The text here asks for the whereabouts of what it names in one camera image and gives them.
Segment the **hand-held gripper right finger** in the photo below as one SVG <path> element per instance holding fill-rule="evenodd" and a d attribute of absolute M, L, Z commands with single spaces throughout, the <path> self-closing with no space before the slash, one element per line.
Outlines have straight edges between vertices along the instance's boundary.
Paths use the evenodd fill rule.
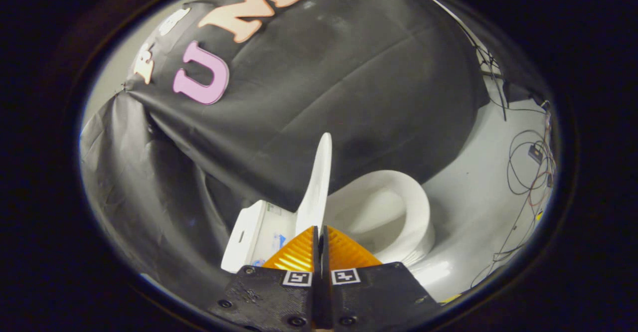
<path fill-rule="evenodd" d="M 379 261 L 336 228 L 322 232 L 323 329 L 413 329 L 440 313 L 403 263 Z"/>

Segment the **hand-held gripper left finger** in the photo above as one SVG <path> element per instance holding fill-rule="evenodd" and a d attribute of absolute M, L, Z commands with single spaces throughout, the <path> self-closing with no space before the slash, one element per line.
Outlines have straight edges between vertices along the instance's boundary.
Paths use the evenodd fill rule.
<path fill-rule="evenodd" d="M 263 266 L 242 266 L 210 313 L 248 330 L 313 330 L 318 286 L 319 229 L 309 227 Z"/>

